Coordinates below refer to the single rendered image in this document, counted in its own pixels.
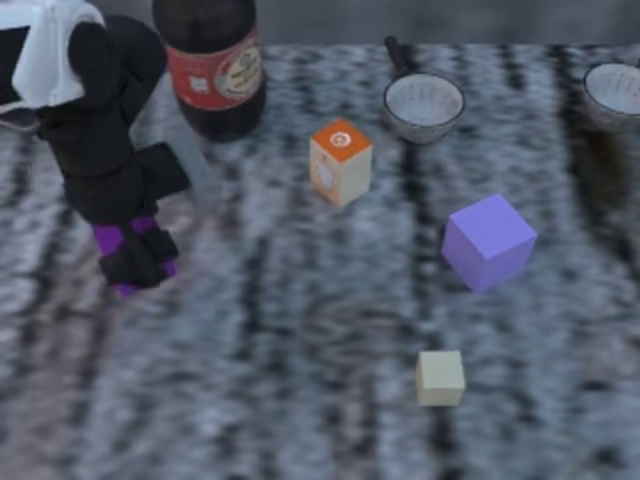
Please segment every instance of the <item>granite countertop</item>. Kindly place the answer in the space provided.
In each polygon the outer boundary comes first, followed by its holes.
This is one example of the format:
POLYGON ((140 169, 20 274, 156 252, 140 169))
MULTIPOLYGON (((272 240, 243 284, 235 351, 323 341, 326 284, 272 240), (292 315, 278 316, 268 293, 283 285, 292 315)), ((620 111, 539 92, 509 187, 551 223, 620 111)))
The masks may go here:
MULTIPOLYGON (((220 208, 163 204, 182 274, 132 299, 103 287, 47 146, 0 132, 0 478, 640 478, 640 137, 594 131, 580 102, 588 66, 640 47, 408 53, 468 100, 429 148, 381 126, 382 48, 267 48, 262 126, 206 149, 220 208), (374 142, 344 210, 307 171, 337 116, 374 142), (540 239, 474 296, 440 232, 495 192, 540 239), (463 353, 455 409, 416 405, 430 348, 463 353)), ((169 88, 137 142, 177 128, 169 88)))

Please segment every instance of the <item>cube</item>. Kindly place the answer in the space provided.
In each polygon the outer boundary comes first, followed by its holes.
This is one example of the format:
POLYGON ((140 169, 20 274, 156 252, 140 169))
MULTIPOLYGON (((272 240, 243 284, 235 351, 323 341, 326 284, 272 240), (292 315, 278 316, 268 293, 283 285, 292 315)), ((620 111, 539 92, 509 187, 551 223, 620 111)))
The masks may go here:
POLYGON ((465 389, 459 350, 420 352, 416 366, 416 390, 421 407, 455 407, 465 389))
POLYGON ((519 274, 538 234, 499 193, 449 217, 442 255, 474 293, 519 274))
POLYGON ((330 203, 344 207, 369 190, 373 146, 356 127, 338 119, 311 136, 311 184, 330 203))

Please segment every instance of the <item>purple block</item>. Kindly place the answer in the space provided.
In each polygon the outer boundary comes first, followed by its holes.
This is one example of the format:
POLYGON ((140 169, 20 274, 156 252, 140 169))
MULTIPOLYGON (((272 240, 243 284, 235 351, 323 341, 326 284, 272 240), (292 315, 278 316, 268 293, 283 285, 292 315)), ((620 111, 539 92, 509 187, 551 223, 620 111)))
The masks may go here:
POLYGON ((538 234, 496 193, 449 216, 442 255, 474 293, 514 277, 538 234))
MULTIPOLYGON (((131 221, 131 226, 136 233, 144 233, 152 227, 155 227, 156 221, 153 217, 138 217, 131 221)), ((122 232, 118 227, 92 225, 96 243, 103 255, 109 255, 115 252, 120 244, 124 241, 122 232)), ((174 262, 164 264, 164 269, 169 277, 173 277, 177 273, 174 262)), ((137 291, 133 285, 118 285, 120 295, 127 297, 137 291)))

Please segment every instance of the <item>bottle label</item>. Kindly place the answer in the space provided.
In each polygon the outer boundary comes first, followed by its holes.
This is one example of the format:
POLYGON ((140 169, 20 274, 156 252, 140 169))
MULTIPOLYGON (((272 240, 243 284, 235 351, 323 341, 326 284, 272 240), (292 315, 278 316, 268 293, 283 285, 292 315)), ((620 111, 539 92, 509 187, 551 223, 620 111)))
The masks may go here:
POLYGON ((256 28, 227 50, 196 55, 167 47, 169 71, 178 98, 200 110, 226 110, 249 100, 262 83, 256 28))

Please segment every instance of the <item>soda bottle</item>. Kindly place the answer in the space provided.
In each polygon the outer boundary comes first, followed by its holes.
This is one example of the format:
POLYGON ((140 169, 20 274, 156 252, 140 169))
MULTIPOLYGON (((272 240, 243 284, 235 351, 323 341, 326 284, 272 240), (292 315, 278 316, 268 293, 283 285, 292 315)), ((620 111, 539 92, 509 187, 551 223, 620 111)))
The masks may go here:
POLYGON ((154 0, 178 104, 210 141, 251 132, 266 101, 254 0, 154 0))

